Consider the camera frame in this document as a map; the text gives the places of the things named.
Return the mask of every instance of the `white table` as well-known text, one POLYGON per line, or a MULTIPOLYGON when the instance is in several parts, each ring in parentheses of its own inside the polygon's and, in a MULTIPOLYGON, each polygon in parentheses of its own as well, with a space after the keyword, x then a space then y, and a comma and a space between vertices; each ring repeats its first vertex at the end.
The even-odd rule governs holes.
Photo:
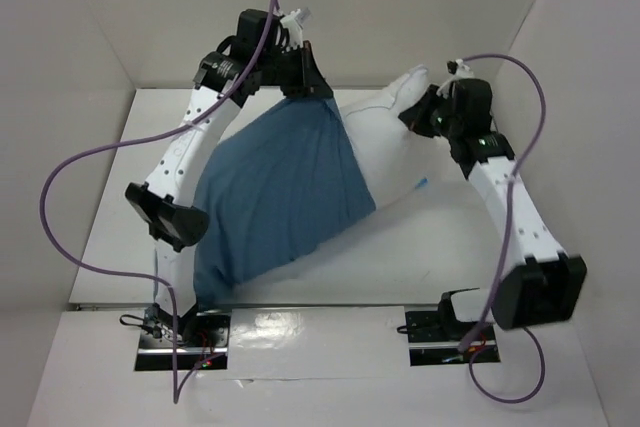
MULTIPOLYGON (((178 125, 189 90, 139 90, 123 139, 178 125)), ((338 105, 370 95, 338 90, 338 105)), ((234 121, 246 123, 281 98, 262 89, 234 121)), ((103 268, 152 272, 153 241, 124 198, 129 182, 142 182, 167 142, 117 152, 83 260, 103 268)), ((450 159, 446 142, 425 139, 429 179, 423 189, 375 213, 315 253, 241 286, 250 304, 416 304, 438 302, 444 291, 488 285, 499 238, 483 203, 450 159)), ((108 277, 81 269, 70 302, 132 305, 152 301, 144 280, 108 277)))
MULTIPOLYGON (((276 309, 268 325, 236 311, 228 370, 189 379, 176 406, 169 372, 134 372, 138 331, 118 324, 121 313, 62 315, 29 427, 607 425, 568 323, 536 329, 548 369, 540 394, 503 406, 465 366, 410 367, 395 331, 401 307, 276 309)), ((538 378, 535 348, 523 332, 498 332, 498 344, 502 363, 479 365, 478 376, 491 392, 521 396, 538 378)))

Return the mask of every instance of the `black mounting bracket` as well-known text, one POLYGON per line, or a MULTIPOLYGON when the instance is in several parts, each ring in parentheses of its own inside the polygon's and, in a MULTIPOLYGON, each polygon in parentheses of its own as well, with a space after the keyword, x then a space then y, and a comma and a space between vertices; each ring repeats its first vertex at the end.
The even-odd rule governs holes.
POLYGON ((503 329, 564 322, 573 315, 587 266, 582 257, 533 258, 502 279, 491 312, 503 329))
POLYGON ((171 196, 160 198, 149 191, 149 184, 130 183, 125 197, 149 225, 149 235, 161 239, 180 252, 195 245, 209 227, 209 216, 195 207, 175 205, 171 196))
MULTIPOLYGON (((227 83, 246 68, 258 46, 267 16, 267 12, 253 9, 240 14, 236 35, 225 39, 216 51, 200 62, 193 79, 196 89, 205 86, 222 92, 227 83)), ((231 100, 240 107, 262 86, 280 87, 288 99, 333 98, 333 90, 320 73, 313 56, 311 43, 304 41, 302 46, 288 49, 277 42, 278 31, 281 31, 281 39, 288 39, 288 33, 282 33, 282 30, 280 19, 275 18, 256 65, 231 96, 231 100)))

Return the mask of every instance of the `blue cloth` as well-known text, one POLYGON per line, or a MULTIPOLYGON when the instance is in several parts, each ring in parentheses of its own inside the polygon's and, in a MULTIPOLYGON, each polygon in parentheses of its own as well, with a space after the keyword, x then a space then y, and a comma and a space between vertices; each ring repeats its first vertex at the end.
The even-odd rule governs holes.
POLYGON ((333 99, 283 100, 221 142, 194 205, 210 218, 195 254, 200 309, 375 210, 333 99))

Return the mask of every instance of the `white box enclosure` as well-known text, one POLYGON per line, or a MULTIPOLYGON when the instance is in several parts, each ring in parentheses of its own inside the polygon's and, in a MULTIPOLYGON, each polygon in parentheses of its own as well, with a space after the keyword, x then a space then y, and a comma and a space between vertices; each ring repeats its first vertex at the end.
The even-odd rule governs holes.
MULTIPOLYGON (((515 56, 539 77, 548 117, 520 173, 545 227, 589 273, 573 319, 535 329, 547 378, 527 407, 487 401, 463 366, 410 367, 396 332, 403 306, 488 287, 498 261, 495 219, 443 139, 419 140, 426 187, 239 287, 238 302, 254 309, 231 316, 226 370, 193 376, 178 405, 170 372, 133 371, 138 332, 118 317, 139 315, 152 284, 78 272, 59 256, 40 226, 40 189, 81 150, 176 127, 200 60, 235 32, 241 11, 268 1, 0 0, 6 425, 299 425, 290 405, 308 425, 633 425, 640 0, 281 0, 287 11, 310 8, 305 39, 339 105, 421 63, 439 84, 447 61, 483 52, 515 56)), ((540 112, 530 80, 507 63, 470 65, 490 82, 497 127, 518 156, 540 112)), ((262 89, 231 128, 281 97, 262 89)), ((61 174, 48 215, 73 255, 153 273, 153 241, 124 191, 168 142, 61 174)), ((535 347, 517 331, 496 336, 501 362, 479 366, 481 382, 501 396, 526 394, 538 376, 535 347)))

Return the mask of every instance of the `red wire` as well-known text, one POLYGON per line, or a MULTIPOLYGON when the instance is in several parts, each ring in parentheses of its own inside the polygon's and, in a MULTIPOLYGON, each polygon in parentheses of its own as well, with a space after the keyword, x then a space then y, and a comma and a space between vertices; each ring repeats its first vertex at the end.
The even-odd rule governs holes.
POLYGON ((204 359, 204 353, 207 351, 207 336, 204 335, 202 332, 198 332, 198 334, 200 335, 200 337, 202 337, 202 353, 200 354, 200 359, 198 359, 198 362, 202 362, 202 359, 204 359))
POLYGON ((475 352, 477 350, 480 350, 485 345, 487 345, 487 336, 484 335, 482 332, 480 332, 480 338, 482 339, 482 343, 480 345, 478 345, 478 346, 473 345, 473 346, 469 347, 469 350, 468 350, 469 353, 475 352))

